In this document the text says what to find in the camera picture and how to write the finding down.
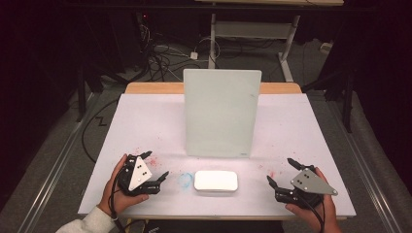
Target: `finger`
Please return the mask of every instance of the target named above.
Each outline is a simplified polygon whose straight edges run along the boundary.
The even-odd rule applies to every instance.
[[[149,195],[148,195],[148,194],[138,195],[138,196],[136,196],[136,198],[135,198],[134,204],[136,205],[136,204],[142,203],[142,202],[144,202],[144,201],[146,201],[146,200],[148,200],[148,199],[149,199]]]
[[[121,158],[121,160],[116,165],[115,169],[113,170],[112,179],[115,178],[116,174],[120,171],[121,167],[123,167],[126,159],[127,159],[127,154],[124,154],[123,157]]]
[[[325,175],[322,173],[321,169],[316,168],[316,174],[327,183],[327,179],[325,177]],[[328,201],[330,201],[332,199],[332,197],[330,195],[324,195],[324,201],[326,203],[328,203]]]
[[[135,197],[130,197],[127,199],[127,207],[142,203],[148,199],[149,199],[148,194],[141,194]]]
[[[304,211],[294,204],[287,204],[285,208],[296,216],[304,217]]]
[[[315,169],[316,175],[318,175],[318,177],[320,177],[322,180],[324,180],[327,183],[327,179],[325,177],[325,175],[322,173],[321,169],[319,169],[318,167]]]

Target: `table leg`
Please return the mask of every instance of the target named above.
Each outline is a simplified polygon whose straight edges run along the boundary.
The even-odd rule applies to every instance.
[[[292,23],[291,28],[289,30],[288,39],[286,41],[285,51],[284,52],[279,52],[279,54],[278,54],[279,62],[280,62],[282,72],[284,74],[286,82],[293,82],[292,73],[291,73],[291,70],[289,68],[287,58],[288,58],[289,51],[291,50],[294,33],[296,33],[296,29],[297,29],[297,25],[299,23],[299,19],[300,19],[300,16],[295,16],[293,18],[293,23]]]
[[[216,14],[212,14],[211,24],[210,24],[210,52],[209,52],[209,69],[215,69],[216,63],[216,53],[215,53],[215,39],[216,39]]]

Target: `wooden table edge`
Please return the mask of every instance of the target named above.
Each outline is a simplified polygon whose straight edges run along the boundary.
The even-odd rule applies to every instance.
[[[125,94],[184,94],[183,83],[130,83]],[[261,83],[260,94],[300,94],[296,83]]]

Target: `human hand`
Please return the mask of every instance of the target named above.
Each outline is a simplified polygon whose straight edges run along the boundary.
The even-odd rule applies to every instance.
[[[112,215],[112,212],[109,208],[109,200],[110,196],[112,195],[112,186],[113,182],[115,180],[116,175],[120,171],[121,167],[123,166],[124,162],[126,161],[127,154],[124,154],[121,160],[119,161],[118,165],[116,165],[115,169],[113,170],[112,177],[107,181],[106,186],[104,187],[103,191],[103,196],[100,201],[100,203],[97,205],[97,207],[102,210],[104,213],[106,213],[108,216]],[[116,192],[114,194],[114,200],[115,200],[115,211],[117,214],[120,214],[123,212],[125,209],[127,209],[129,206],[133,206],[136,204],[139,204],[141,202],[144,202],[149,199],[148,194],[141,194],[135,197],[132,196],[126,196],[119,190],[119,187],[116,185]]]
[[[316,168],[316,175],[318,175],[322,180],[324,180],[327,183],[327,180],[324,176],[324,174],[321,172],[319,168]],[[329,232],[342,232],[339,228],[339,225],[337,224],[336,220],[336,208],[335,205],[332,201],[332,197],[330,195],[324,195],[324,204],[325,206],[325,219],[323,219],[325,223],[325,233]],[[313,214],[312,211],[310,210],[305,210],[301,209],[298,206],[294,204],[287,204],[285,208],[294,213],[296,216],[299,216],[302,218],[304,221],[306,221],[309,226],[315,231],[315,232],[320,232],[321,231],[321,225],[316,218],[315,214]],[[318,205],[315,210],[318,212],[319,216],[321,218],[324,217],[324,207],[322,205]]]

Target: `wire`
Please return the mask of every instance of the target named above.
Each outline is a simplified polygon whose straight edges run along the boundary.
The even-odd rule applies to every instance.
[[[157,64],[158,66],[160,66],[160,64],[158,64],[156,61],[152,61],[152,60],[150,60],[152,63],[155,63],[155,64]],[[162,70],[162,68],[164,68],[164,69],[166,69],[168,72],[170,72],[170,74],[172,74],[176,79],[178,79],[179,81],[183,81],[181,78],[179,78],[178,76],[176,76],[174,73],[173,73],[173,71],[171,71],[168,67],[166,67],[166,66],[163,66],[163,67],[161,67],[159,70]]]
[[[107,107],[109,107],[109,106],[112,105],[113,103],[117,103],[119,100],[120,100],[119,98],[116,99],[116,100],[112,100],[111,102],[109,102],[109,103],[107,103],[105,106],[103,106],[103,108],[101,108],[95,115],[93,115],[93,116],[90,118],[90,120],[89,120],[89,121],[87,122],[87,124],[86,124],[85,129],[84,129],[83,132],[82,132],[82,147],[83,147],[83,150],[85,151],[87,157],[88,157],[93,163],[96,163],[96,160],[95,160],[93,157],[91,157],[90,153],[89,153],[88,150],[87,150],[86,143],[85,143],[85,133],[86,133],[86,130],[87,130],[88,126],[91,124],[91,122],[97,117],[97,115],[99,115],[101,112],[103,112],[103,110],[105,110]]]
[[[215,63],[216,68],[217,68],[217,69],[220,69],[218,63],[216,62],[216,60],[214,60],[214,59],[212,58],[212,55],[209,55],[209,57],[210,57],[210,59],[212,60],[212,62]]]
[[[182,51],[177,50],[177,49],[175,49],[175,48],[171,48],[171,47],[169,47],[169,46],[167,46],[167,47],[166,47],[166,46],[154,46],[154,48],[156,48],[156,47],[167,48],[166,51],[161,52],[161,53],[165,53],[165,52],[167,52],[168,50],[174,50],[174,51],[178,51],[179,53],[167,53],[167,54],[168,54],[168,55],[180,55],[180,56],[189,57],[188,55],[184,54]]]
[[[196,52],[197,47],[198,47],[202,42],[204,42],[204,41],[206,41],[206,40],[212,41],[212,42],[214,42],[214,43],[218,46],[218,55],[215,57],[215,59],[218,58],[219,55],[221,54],[221,47],[219,46],[219,44],[218,44],[217,41],[212,40],[212,39],[209,38],[209,37],[206,37],[206,38],[203,38],[202,40],[200,40],[200,41],[197,43],[197,46],[194,47],[194,50],[193,50],[193,51]]]
[[[143,48],[143,50],[145,50],[146,47],[149,45],[149,41],[151,40],[151,30],[149,30],[149,28],[143,24],[141,24],[141,26],[145,28],[145,35],[143,36],[143,41],[145,41],[146,35],[148,35],[148,39],[146,40],[146,45]]]
[[[185,67],[185,66],[195,66],[197,69],[200,69],[200,66],[197,65],[197,64],[186,64],[186,65],[179,66],[178,68],[175,68],[174,70],[171,70],[171,71],[172,71],[172,72],[177,71],[177,70],[179,70],[179,69],[182,69],[182,68]]]
[[[282,64],[283,64],[285,61],[286,61],[286,59],[283,60],[283,61],[281,61],[280,64],[279,64],[272,72],[269,73],[269,80],[270,80],[271,83],[272,83],[272,78],[271,78],[271,77],[272,77],[272,74],[275,73],[277,70],[279,70],[279,68],[282,67]]]
[[[116,189],[116,186],[118,185],[119,175],[123,170],[124,170],[124,167],[121,167],[121,169],[116,174],[115,179],[113,180],[113,184],[112,184],[112,193],[108,200],[109,209],[110,209],[110,212],[112,213],[112,221],[116,224],[116,226],[118,227],[121,233],[125,233],[125,231],[124,231],[123,226],[121,225],[121,222],[119,221],[118,213],[116,213],[116,209],[115,209],[115,193],[118,192],[118,190],[115,191],[115,189]]]
[[[311,210],[313,212],[313,214],[315,215],[315,217],[318,219],[319,224],[321,225],[321,231],[320,233],[324,233],[325,230],[325,222],[322,220],[321,216],[319,215],[319,213],[303,198],[301,197],[298,193],[296,193],[296,196],[303,202],[303,204],[305,204],[305,206],[307,208],[309,208],[309,210]],[[324,202],[322,202],[323,207],[324,207],[324,219],[325,219],[325,205]]]
[[[315,7],[319,7],[319,5],[317,5],[317,4],[313,3],[313,2],[310,2],[309,0],[306,0],[306,2],[309,3],[310,5],[315,6]]]

